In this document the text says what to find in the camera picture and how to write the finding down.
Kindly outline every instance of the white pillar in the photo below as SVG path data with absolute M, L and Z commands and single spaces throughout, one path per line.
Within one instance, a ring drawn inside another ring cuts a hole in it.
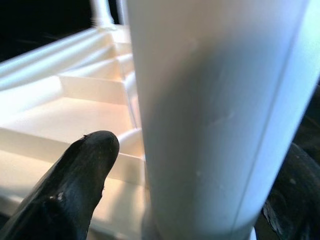
M 120 24 L 129 25 L 127 0 L 116 0 Z
M 318 0 L 128 1 L 153 218 L 164 240 L 243 240 L 320 64 Z
M 114 29 L 114 19 L 111 16 L 108 0 L 90 0 L 92 23 L 96 28 Z

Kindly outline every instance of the stair step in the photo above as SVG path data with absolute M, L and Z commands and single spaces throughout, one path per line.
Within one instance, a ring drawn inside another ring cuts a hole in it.
M 124 83 L 94 77 L 59 75 L 63 94 L 67 98 L 84 99 L 109 104 L 127 105 Z
M 121 82 L 125 79 L 126 75 L 132 71 L 134 71 L 132 54 L 126 54 L 66 71 L 60 75 L 90 77 Z
M 61 97 L 15 114 L 0 127 L 73 143 L 94 131 L 109 130 L 119 136 L 134 126 L 125 105 Z
M 52 163 L 0 150 L 0 212 L 12 215 Z M 141 239 L 145 188 L 107 177 L 90 227 L 109 235 Z

